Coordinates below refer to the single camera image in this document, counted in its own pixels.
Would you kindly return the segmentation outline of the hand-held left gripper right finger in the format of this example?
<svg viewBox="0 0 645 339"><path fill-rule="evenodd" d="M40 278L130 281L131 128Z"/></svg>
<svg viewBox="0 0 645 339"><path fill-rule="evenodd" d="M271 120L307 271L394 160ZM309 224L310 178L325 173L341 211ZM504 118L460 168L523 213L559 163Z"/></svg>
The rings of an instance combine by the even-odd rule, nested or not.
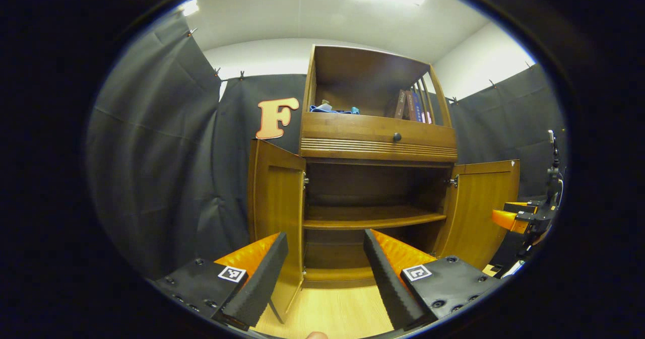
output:
<svg viewBox="0 0 645 339"><path fill-rule="evenodd" d="M493 293L496 279L458 256L435 258L374 229L363 249L394 329L411 330L442 320Z"/></svg>

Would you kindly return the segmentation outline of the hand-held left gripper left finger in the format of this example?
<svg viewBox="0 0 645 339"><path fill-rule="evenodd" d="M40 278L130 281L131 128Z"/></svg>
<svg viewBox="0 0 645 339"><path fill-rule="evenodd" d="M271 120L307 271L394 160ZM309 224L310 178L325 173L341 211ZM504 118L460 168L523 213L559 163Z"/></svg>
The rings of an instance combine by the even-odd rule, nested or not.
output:
<svg viewBox="0 0 645 339"><path fill-rule="evenodd" d="M269 304L288 252L287 234L276 233L215 261L195 258L149 282L193 314L247 331Z"/></svg>

